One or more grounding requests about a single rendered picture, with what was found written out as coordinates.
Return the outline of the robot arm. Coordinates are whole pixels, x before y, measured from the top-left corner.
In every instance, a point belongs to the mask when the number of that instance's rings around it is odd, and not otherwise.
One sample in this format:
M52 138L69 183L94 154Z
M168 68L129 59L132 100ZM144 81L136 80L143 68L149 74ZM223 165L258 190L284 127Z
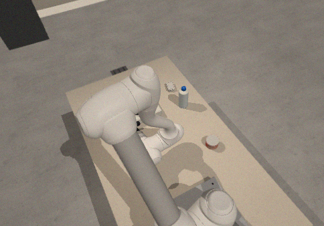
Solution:
M187 211L176 205L155 165L161 162L161 152L183 137L184 129L155 114L160 96L153 68L138 66L89 97L75 118L85 136L113 146L150 210L153 226L239 226L236 204L222 189L206 190ZM157 133L147 138L137 131L136 114L147 126L160 128Z

